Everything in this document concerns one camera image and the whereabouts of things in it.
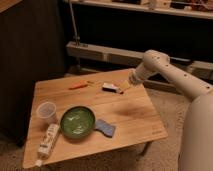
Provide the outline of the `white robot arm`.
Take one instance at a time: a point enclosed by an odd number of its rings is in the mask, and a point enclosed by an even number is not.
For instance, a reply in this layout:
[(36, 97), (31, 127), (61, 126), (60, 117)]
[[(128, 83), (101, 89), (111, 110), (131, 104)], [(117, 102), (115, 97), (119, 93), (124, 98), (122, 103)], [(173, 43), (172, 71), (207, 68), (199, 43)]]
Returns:
[(142, 62), (119, 86), (119, 92), (160, 74), (189, 102), (178, 157), (178, 171), (213, 171), (213, 85), (179, 69), (156, 50), (143, 53)]

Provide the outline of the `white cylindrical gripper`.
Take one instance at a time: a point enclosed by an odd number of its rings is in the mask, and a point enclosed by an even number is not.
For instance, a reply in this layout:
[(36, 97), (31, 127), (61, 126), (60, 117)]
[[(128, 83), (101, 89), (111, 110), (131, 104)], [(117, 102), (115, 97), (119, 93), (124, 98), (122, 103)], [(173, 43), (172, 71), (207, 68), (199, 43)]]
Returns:
[(129, 81), (125, 80), (120, 86), (119, 91), (125, 92), (132, 85), (142, 84), (145, 80), (150, 77), (149, 70), (144, 66), (143, 63), (138, 65), (135, 70), (133, 70), (129, 75)]

